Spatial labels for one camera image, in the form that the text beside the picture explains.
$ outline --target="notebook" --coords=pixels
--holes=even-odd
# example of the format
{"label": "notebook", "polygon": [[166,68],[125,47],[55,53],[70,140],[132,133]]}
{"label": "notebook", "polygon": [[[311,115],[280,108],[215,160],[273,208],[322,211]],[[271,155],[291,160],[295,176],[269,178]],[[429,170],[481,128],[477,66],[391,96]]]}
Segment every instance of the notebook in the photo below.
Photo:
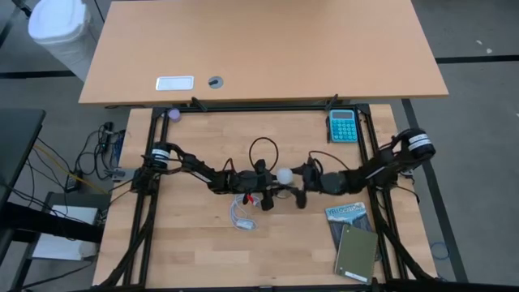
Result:
{"label": "notebook", "polygon": [[335,261],[335,274],[371,284],[377,234],[344,225]]}

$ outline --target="light wood desk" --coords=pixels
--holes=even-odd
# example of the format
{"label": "light wood desk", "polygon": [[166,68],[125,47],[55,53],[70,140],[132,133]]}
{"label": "light wood desk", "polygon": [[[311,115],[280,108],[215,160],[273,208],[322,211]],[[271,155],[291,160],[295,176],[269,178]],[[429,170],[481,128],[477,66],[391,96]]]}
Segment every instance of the light wood desk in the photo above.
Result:
{"label": "light wood desk", "polygon": [[[157,91],[160,76],[194,76]],[[208,81],[223,78],[212,89]],[[446,97],[409,0],[112,2],[80,103]]]}
{"label": "light wood desk", "polygon": [[[371,112],[378,140],[383,144],[397,131],[391,107],[372,105]],[[150,109],[131,111],[122,149],[122,167],[141,166],[140,155],[145,150],[150,115]],[[237,170],[251,169],[248,148],[255,138],[263,135],[273,139],[279,147],[277,167],[301,165],[310,150],[336,155],[350,168],[360,166],[357,144],[326,143],[325,117],[326,113],[320,111],[184,114],[181,122],[170,123],[168,141],[216,169],[222,167],[228,157],[234,159]],[[271,144],[259,142],[252,156],[253,160],[264,158],[269,165],[275,152]],[[325,171],[340,169],[332,159],[321,156],[319,159]],[[301,179],[296,176],[295,180],[300,182]],[[412,188],[405,179],[399,184]],[[113,197],[126,190],[126,186],[117,189]],[[135,198],[135,194],[127,194],[109,210],[95,283],[106,279],[126,251]],[[336,252],[324,209],[358,201],[369,207],[366,190],[343,196],[309,193],[305,209],[298,209],[293,197],[275,199],[274,209],[268,212],[248,205],[247,211],[259,225],[259,229],[252,232],[239,231],[231,225],[229,207],[232,199],[231,195],[214,195],[190,174],[162,177],[147,287],[357,283],[333,274]],[[395,189],[392,200],[402,243],[426,272],[435,275],[414,196]],[[396,277],[392,248],[388,251]],[[138,278],[138,271],[139,265],[136,265],[134,279]],[[375,275],[384,279],[380,263],[375,264]]]}

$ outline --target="floor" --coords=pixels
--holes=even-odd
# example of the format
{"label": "floor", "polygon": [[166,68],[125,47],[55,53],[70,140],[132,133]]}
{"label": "floor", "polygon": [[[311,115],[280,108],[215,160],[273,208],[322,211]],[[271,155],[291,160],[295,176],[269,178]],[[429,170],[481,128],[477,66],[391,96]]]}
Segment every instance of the floor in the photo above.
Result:
{"label": "floor", "polygon": [[[519,54],[519,2],[515,0],[415,0],[414,7],[436,57]],[[0,29],[14,6],[0,2]],[[64,66],[27,34],[23,14],[0,48],[0,72],[64,70]],[[444,100],[412,101],[421,127],[438,154],[432,164],[452,223],[465,270],[472,282],[519,285],[516,213],[519,206],[519,63],[440,65],[450,96]],[[46,110],[41,138],[73,161],[87,134],[103,122],[116,129],[126,125],[128,109],[79,105],[82,82],[75,77],[0,79],[2,107]],[[399,128],[408,127],[400,101],[390,101]],[[33,155],[31,163],[45,167]],[[36,174],[36,196],[59,191]],[[100,182],[109,188],[109,182]],[[25,169],[16,188],[31,191]],[[443,238],[428,194],[426,179],[417,172],[416,191],[430,243]],[[7,290],[24,245],[13,244],[0,267],[0,291]],[[440,255],[441,247],[433,253]],[[85,263],[39,260],[26,283],[56,276]],[[437,260],[441,277],[454,280],[448,260]],[[86,289],[93,266],[80,273],[35,287],[34,291]]]}

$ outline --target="calculator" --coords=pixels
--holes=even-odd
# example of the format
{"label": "calculator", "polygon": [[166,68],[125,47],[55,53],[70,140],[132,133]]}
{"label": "calculator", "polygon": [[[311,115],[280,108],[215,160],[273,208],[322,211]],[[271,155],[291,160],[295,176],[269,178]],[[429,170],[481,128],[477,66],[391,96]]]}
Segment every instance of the calculator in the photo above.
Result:
{"label": "calculator", "polygon": [[357,142],[355,113],[349,109],[330,111],[330,140],[335,143]]}

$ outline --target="desk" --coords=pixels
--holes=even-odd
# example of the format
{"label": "desk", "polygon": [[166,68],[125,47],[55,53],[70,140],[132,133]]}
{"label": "desk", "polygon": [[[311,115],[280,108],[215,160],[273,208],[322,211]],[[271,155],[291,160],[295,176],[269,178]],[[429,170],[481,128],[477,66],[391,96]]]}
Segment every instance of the desk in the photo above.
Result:
{"label": "desk", "polygon": [[[151,112],[131,111],[122,167],[141,166]],[[389,141],[397,131],[391,107],[371,105],[371,114],[379,142]],[[234,159],[237,170],[250,169],[248,148],[262,135],[276,141],[279,147],[277,167],[301,165],[309,150],[329,152],[349,167],[358,167],[361,161],[357,144],[326,143],[325,118],[324,111],[184,114],[181,122],[170,123],[168,141],[217,169],[228,157]],[[252,156],[264,158],[269,165],[275,154],[271,144],[259,142]],[[340,169],[332,159],[320,160],[326,171]],[[412,188],[404,179],[399,184]],[[126,190],[127,186],[120,187],[113,197]],[[107,278],[126,251],[135,198],[135,194],[125,195],[109,210],[94,284]],[[305,209],[297,209],[294,198],[275,199],[276,206],[268,212],[247,206],[259,225],[253,232],[239,231],[231,225],[232,199],[231,195],[214,195],[189,174],[162,177],[147,287],[357,283],[333,274],[336,252],[324,209],[358,201],[369,206],[367,191],[343,196],[309,193]],[[414,196],[396,189],[392,191],[392,201],[402,243],[423,269],[434,275],[435,266]],[[396,276],[392,248],[389,252]],[[140,254],[136,257],[134,279],[138,278],[139,257]],[[380,263],[375,264],[375,276],[384,279]]]}
{"label": "desk", "polygon": [[[157,77],[194,76],[189,91]],[[208,81],[223,78],[212,89]],[[80,103],[446,97],[411,1],[112,2]]]}

